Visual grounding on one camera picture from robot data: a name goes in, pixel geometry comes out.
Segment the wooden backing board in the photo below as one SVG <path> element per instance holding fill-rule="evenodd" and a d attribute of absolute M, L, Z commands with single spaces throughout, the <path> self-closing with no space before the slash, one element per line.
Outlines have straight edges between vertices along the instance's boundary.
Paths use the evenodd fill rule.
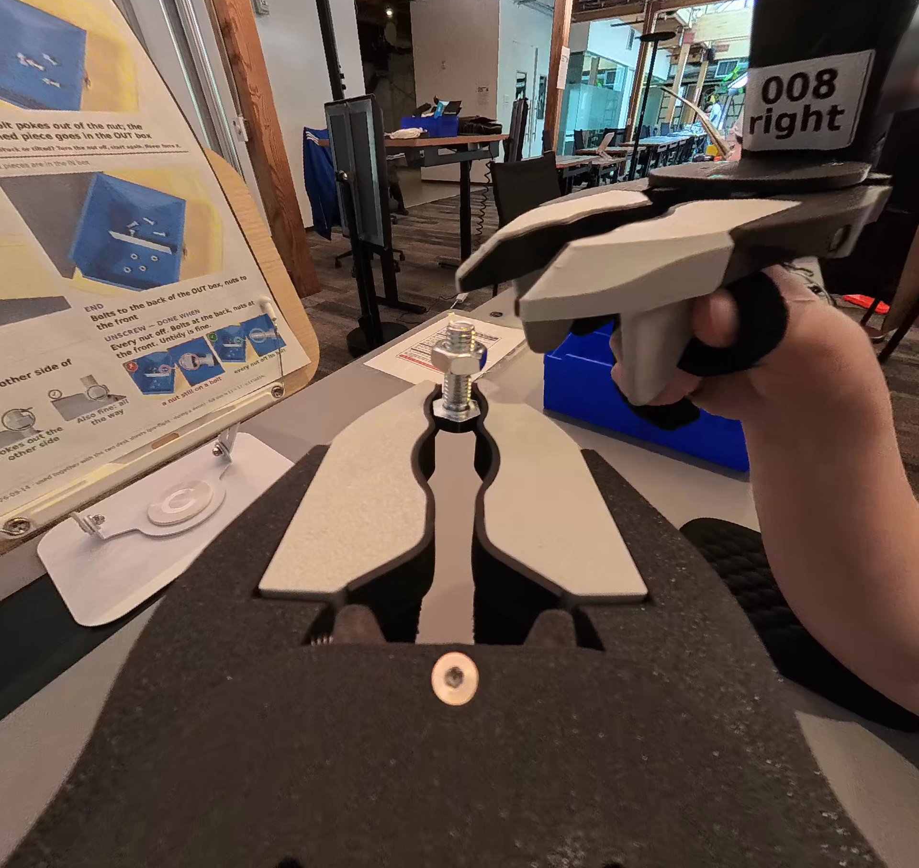
<path fill-rule="evenodd" d="M 232 166 L 210 149 L 205 149 L 204 153 L 270 289 L 276 310 L 302 346 L 308 362 L 304 367 L 287 369 L 277 379 L 237 398 L 228 406 L 205 414 L 201 419 L 190 421 L 158 438 L 139 440 L 134 450 L 124 452 L 112 462 L 82 474 L 75 483 L 52 489 L 40 499 L 10 511 L 2 519 L 2 555 L 15 552 L 20 546 L 37 540 L 38 536 L 61 522 L 68 513 L 84 509 L 98 499 L 112 495 L 121 487 L 213 441 L 219 433 L 232 425 L 246 423 L 271 406 L 292 398 L 314 379 L 320 357 L 318 338 L 269 227 L 261 217 L 246 183 Z"/>

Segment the person's right forearm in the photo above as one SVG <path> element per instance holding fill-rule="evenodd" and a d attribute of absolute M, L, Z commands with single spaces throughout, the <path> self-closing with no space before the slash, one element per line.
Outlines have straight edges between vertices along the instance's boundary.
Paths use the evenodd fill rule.
<path fill-rule="evenodd" d="M 766 559 L 787 604 L 856 677 L 917 713 L 917 499 L 897 446 L 748 441 Z"/>

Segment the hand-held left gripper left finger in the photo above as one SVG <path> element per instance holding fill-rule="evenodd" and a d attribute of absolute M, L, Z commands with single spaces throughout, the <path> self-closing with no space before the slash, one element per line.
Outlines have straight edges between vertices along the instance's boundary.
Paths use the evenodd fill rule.
<path fill-rule="evenodd" d="M 433 545 L 421 455 L 436 435 L 436 391 L 418 383 L 333 439 L 259 582 L 262 595 L 342 604 Z"/>

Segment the white stand base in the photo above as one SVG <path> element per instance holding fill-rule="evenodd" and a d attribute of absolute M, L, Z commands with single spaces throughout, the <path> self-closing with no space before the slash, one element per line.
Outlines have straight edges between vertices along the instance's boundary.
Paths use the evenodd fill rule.
<path fill-rule="evenodd" d="M 108 541 L 67 518 L 39 541 L 38 555 L 78 624 L 97 627 L 152 598 L 293 463 L 256 437 L 238 434 L 231 462 L 206 444 L 86 511 L 123 516 L 132 529 Z"/>

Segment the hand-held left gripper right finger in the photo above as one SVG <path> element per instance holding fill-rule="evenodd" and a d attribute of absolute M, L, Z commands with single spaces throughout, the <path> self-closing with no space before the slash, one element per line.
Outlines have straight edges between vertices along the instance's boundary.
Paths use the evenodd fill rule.
<path fill-rule="evenodd" d="M 549 417 L 478 386 L 473 573 L 512 609 L 638 604 L 649 590 L 582 450 Z"/>

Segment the silver hex bolt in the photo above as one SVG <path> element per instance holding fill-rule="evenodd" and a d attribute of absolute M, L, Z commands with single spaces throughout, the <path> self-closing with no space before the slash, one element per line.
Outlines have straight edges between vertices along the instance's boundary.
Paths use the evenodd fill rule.
<path fill-rule="evenodd" d="M 441 339 L 435 345 L 445 342 L 447 347 L 464 352 L 473 349 L 477 344 L 484 345 L 477 334 L 476 327 L 471 321 L 451 318 L 443 330 Z M 442 375 L 441 397 L 433 402 L 432 406 L 435 416 L 454 426 L 472 422 L 480 414 L 478 403 L 472 394 L 473 376 Z"/>

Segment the grey panel on black stand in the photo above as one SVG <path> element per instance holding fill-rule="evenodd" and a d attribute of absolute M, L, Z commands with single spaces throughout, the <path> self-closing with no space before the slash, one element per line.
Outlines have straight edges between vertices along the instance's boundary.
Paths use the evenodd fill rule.
<path fill-rule="evenodd" d="M 380 306 L 417 316 L 425 309 L 401 300 L 398 293 L 380 107 L 373 95 L 346 97 L 329 0 L 315 4 L 332 96 L 325 104 L 325 117 L 340 228 L 349 241 L 359 294 L 359 324 L 347 334 L 347 350 L 358 358 L 408 331 L 401 323 L 384 321 Z"/>

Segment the printed instruction sheet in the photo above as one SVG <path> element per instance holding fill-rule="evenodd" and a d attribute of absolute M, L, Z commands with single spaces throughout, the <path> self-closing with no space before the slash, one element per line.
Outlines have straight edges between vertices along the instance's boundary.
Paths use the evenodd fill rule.
<path fill-rule="evenodd" d="M 2 519 L 308 358 L 114 0 L 2 0 Z"/>

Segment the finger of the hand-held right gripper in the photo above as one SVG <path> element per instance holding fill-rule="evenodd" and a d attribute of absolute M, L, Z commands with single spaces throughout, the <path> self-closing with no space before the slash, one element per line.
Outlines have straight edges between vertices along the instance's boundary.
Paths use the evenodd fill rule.
<path fill-rule="evenodd" d="M 643 313 L 714 292 L 737 248 L 730 232 L 799 207 L 780 199 L 683 203 L 565 245 L 519 300 L 529 348 L 557 348 L 578 319 Z"/>
<path fill-rule="evenodd" d="M 608 189 L 583 198 L 559 198 L 512 219 L 456 272 L 458 293 L 541 274 L 569 243 L 610 232 L 652 215 L 642 192 Z"/>

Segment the blue plastic bin with divider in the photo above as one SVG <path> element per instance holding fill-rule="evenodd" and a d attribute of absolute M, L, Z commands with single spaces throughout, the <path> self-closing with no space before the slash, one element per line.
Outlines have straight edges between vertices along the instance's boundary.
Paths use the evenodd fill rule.
<path fill-rule="evenodd" d="M 748 472 L 741 423 L 715 416 L 690 400 L 632 406 L 612 378 L 614 322 L 588 334 L 568 334 L 543 358 L 543 405 L 555 414 L 665 448 L 683 457 Z"/>

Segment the black office chair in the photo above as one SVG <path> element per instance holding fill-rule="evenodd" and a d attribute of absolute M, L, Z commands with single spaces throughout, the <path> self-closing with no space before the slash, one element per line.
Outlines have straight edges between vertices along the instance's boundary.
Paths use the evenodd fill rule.
<path fill-rule="evenodd" d="M 535 158 L 493 162 L 491 181 L 499 228 L 561 196 L 553 151 Z"/>

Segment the black honeycomb pad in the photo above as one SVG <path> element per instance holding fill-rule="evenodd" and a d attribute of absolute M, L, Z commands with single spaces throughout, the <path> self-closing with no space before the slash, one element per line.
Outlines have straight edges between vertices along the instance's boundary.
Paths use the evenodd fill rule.
<path fill-rule="evenodd" d="M 784 678 L 868 721 L 917 734 L 916 714 L 844 667 L 798 620 L 775 581 L 758 532 L 714 518 L 693 519 L 680 532 L 728 587 Z"/>

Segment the wooden support column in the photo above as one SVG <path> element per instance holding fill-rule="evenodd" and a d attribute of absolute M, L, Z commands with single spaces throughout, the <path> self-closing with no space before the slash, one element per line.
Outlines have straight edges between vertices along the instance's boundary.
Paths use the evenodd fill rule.
<path fill-rule="evenodd" d="M 299 297 L 320 290 L 250 0 L 211 0 L 272 239 Z"/>
<path fill-rule="evenodd" d="M 575 0 L 554 0 L 552 32 L 549 47 L 549 79 L 547 83 L 542 152 L 556 151 L 560 132 L 560 109 L 570 55 L 569 37 Z"/>

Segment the wood top standing desk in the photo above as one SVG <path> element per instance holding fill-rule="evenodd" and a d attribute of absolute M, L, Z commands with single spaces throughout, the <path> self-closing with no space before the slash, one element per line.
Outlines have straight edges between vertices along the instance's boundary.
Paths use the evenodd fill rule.
<path fill-rule="evenodd" d="M 420 169 L 459 165 L 459 261 L 466 261 L 472 254 L 473 242 L 471 167 L 478 161 L 493 162 L 500 141 L 507 138 L 502 133 L 425 137 L 396 137 L 391 134 L 384 141 L 384 188 L 396 201 L 397 212 L 402 214 L 405 208 L 394 165 L 398 159 L 404 159 L 408 166 Z"/>

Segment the silver hex nut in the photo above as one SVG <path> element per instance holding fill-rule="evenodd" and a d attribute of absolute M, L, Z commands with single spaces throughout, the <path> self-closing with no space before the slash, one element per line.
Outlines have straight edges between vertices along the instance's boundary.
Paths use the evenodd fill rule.
<path fill-rule="evenodd" d="M 475 345 L 471 350 L 459 352 L 442 342 L 431 348 L 430 362 L 434 369 L 444 375 L 476 376 L 485 368 L 487 355 L 487 348 L 481 344 Z"/>

